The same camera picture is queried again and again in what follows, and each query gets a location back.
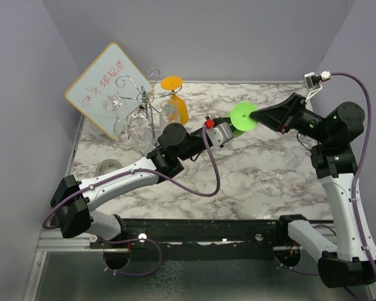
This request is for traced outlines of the green plastic wine glass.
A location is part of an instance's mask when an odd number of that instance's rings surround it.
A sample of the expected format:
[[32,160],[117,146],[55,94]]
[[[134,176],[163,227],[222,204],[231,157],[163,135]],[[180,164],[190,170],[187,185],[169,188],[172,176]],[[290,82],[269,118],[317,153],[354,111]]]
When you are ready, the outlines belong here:
[[258,122],[250,117],[250,114],[257,109],[257,106],[250,102],[240,102],[234,106],[229,114],[231,125],[234,127],[234,137],[239,137],[257,127]]

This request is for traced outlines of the orange plastic wine glass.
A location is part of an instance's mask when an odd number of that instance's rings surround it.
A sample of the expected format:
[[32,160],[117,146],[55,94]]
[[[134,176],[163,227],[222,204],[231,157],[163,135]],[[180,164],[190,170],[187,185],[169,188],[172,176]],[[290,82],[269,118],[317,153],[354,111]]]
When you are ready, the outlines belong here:
[[171,92],[171,104],[177,109],[180,115],[180,122],[185,125],[189,121],[189,112],[186,103],[181,99],[177,92],[182,88],[183,79],[178,76],[169,76],[164,78],[160,86],[165,91]]

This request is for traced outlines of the clear wine glass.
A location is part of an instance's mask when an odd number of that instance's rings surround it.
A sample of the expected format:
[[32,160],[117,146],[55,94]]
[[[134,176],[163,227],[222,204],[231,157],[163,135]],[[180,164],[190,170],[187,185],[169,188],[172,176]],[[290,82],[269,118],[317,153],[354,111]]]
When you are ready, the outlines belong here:
[[161,130],[164,130],[169,124],[180,122],[179,111],[176,106],[172,104],[171,100],[164,100],[160,104],[160,107],[159,124]]
[[294,146],[288,149],[282,158],[284,170],[297,169],[301,166],[305,156],[306,152],[302,147]]
[[113,137],[120,145],[127,145],[128,135],[125,131],[125,101],[123,98],[112,95],[109,96],[103,103],[103,108],[106,112],[115,116],[113,124]]
[[126,118],[126,133],[133,146],[143,155],[152,149],[152,128],[145,110],[136,109]]

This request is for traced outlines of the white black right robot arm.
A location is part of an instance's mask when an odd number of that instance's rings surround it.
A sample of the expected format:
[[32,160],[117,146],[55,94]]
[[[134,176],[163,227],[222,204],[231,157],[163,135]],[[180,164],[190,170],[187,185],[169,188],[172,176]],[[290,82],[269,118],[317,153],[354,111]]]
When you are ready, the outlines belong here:
[[376,282],[376,246],[353,184],[360,162],[350,145],[364,131],[363,109],[344,102],[321,117],[306,109],[304,97],[293,93],[277,105],[251,112],[250,117],[275,132],[295,129],[317,141],[311,148],[311,164],[325,190],[337,234],[337,242],[331,243],[302,215],[281,216],[283,225],[275,230],[276,240],[302,246],[316,261],[319,277],[328,288]]

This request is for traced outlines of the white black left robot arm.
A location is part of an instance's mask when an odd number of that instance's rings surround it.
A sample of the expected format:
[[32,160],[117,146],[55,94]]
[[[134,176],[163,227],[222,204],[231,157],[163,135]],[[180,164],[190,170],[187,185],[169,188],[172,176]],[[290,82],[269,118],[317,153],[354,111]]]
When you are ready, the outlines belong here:
[[98,207],[141,187],[175,183],[173,178],[184,169],[182,161],[223,146],[233,139],[233,129],[229,117],[207,119],[193,133],[179,123],[169,124],[157,139],[158,146],[137,162],[81,181],[73,175],[64,177],[50,201],[49,216],[64,238],[90,233],[114,248],[122,246],[126,232],[121,218],[103,214]]

